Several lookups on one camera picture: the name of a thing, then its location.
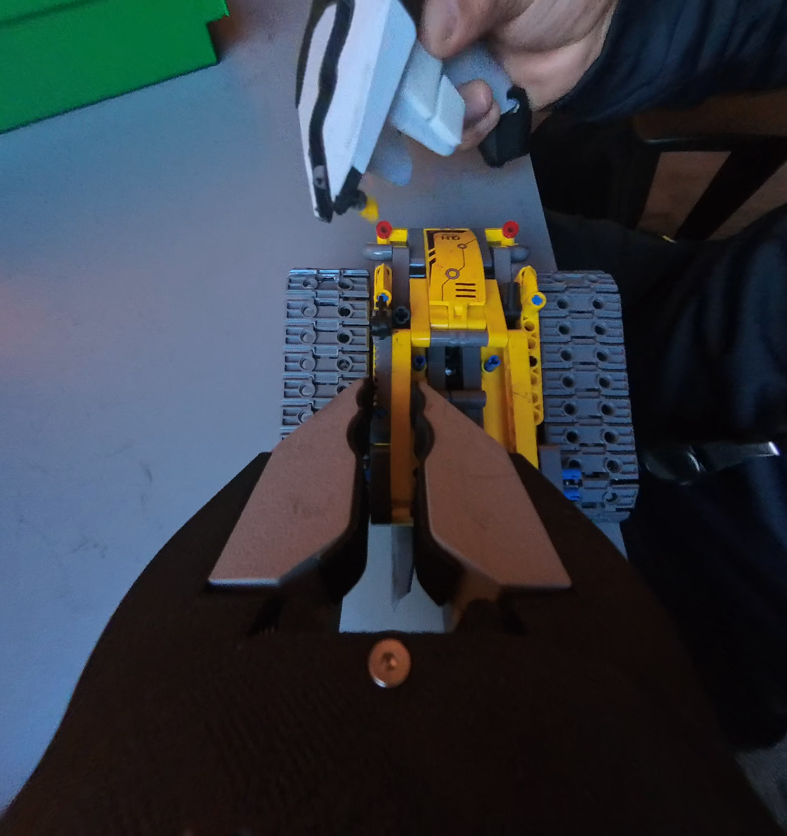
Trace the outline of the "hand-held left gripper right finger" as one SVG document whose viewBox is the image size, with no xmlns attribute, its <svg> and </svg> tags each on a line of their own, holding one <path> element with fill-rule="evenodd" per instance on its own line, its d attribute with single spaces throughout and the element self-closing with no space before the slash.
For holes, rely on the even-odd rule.
<svg viewBox="0 0 787 836">
<path fill-rule="evenodd" d="M 509 454 L 425 383 L 415 455 L 415 570 L 435 603 L 571 587 Z"/>
</svg>

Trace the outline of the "grey desk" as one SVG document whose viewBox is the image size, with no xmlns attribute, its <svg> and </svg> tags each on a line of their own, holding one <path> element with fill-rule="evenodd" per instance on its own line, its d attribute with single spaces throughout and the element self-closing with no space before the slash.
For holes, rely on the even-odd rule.
<svg viewBox="0 0 787 836">
<path fill-rule="evenodd" d="M 276 443 L 293 267 L 362 267 L 311 210 L 309 2 L 229 2 L 212 67 L 0 135 L 0 813 L 106 622 Z"/>
</svg>

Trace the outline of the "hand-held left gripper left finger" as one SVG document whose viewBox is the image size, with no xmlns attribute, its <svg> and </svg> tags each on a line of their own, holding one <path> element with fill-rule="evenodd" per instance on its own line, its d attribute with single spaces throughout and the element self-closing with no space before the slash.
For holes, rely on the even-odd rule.
<svg viewBox="0 0 787 836">
<path fill-rule="evenodd" d="M 274 447 L 209 577 L 266 593 L 313 581 L 340 603 L 367 564 L 372 381 L 348 384 Z"/>
</svg>

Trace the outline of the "person's right forearm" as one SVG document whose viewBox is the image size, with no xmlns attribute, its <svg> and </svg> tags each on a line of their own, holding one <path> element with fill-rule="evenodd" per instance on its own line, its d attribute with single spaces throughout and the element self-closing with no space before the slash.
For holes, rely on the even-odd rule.
<svg viewBox="0 0 787 836">
<path fill-rule="evenodd" d="M 554 104 L 585 120 L 787 87 L 787 1 L 621 1 L 601 54 Z"/>
</svg>

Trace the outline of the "person's right hand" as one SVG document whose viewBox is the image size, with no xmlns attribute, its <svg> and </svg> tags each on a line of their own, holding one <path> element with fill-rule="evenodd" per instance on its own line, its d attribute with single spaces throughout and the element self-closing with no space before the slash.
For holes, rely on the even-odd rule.
<svg viewBox="0 0 787 836">
<path fill-rule="evenodd" d="M 533 110 L 531 127 L 599 57 L 617 1 L 426 1 L 420 40 L 440 59 L 485 40 Z"/>
</svg>

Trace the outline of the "yellow toy tracked robot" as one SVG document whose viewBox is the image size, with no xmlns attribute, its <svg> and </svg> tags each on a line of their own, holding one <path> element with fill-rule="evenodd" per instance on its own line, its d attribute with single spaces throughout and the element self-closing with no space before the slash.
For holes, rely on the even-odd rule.
<svg viewBox="0 0 787 836">
<path fill-rule="evenodd" d="M 638 493 L 621 322 L 605 273 L 538 273 L 507 222 L 406 230 L 387 222 L 371 270 L 290 271 L 281 434 L 348 384 L 372 381 L 364 471 L 369 521 L 390 523 L 415 563 L 415 387 L 425 383 L 509 454 L 571 579 L 555 594 L 598 610 L 626 600 L 630 570 L 594 545 Z"/>
</svg>

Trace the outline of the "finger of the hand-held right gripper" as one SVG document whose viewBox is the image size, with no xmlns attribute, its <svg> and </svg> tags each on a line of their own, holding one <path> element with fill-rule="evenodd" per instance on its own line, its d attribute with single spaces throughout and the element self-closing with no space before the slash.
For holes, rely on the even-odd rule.
<svg viewBox="0 0 787 836">
<path fill-rule="evenodd" d="M 304 30 L 301 53 L 296 73 L 296 109 L 301 128 L 302 158 L 315 216 L 323 222 L 331 221 L 331 211 L 319 206 L 313 182 L 310 129 L 313 110 L 319 96 L 319 80 L 325 50 L 334 26 L 334 3 L 315 1 Z"/>
<path fill-rule="evenodd" d="M 320 15 L 320 203 L 354 204 L 416 42 L 399 1 L 328 2 Z"/>
</svg>

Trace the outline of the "green plastic bin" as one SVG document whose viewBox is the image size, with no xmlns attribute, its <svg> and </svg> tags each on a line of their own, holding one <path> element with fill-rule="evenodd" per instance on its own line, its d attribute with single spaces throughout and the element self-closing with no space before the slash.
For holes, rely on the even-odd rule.
<svg viewBox="0 0 787 836">
<path fill-rule="evenodd" d="M 217 60 L 224 1 L 0 1 L 0 133 Z"/>
</svg>

